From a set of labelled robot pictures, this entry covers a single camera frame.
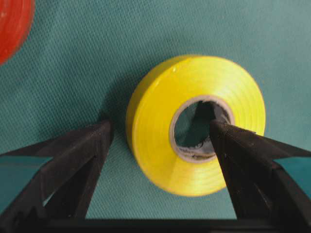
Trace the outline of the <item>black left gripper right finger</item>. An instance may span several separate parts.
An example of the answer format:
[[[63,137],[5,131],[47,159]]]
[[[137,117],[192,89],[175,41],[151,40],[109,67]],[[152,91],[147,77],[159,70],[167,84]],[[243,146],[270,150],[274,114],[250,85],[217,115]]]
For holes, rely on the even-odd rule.
[[[237,218],[213,233],[308,233],[311,153],[213,120],[209,135]]]

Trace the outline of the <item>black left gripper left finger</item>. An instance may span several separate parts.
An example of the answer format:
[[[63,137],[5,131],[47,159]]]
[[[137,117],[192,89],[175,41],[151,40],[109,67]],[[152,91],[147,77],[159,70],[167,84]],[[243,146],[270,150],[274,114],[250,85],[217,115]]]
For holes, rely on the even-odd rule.
[[[110,120],[0,156],[0,230],[85,218],[113,141]]]

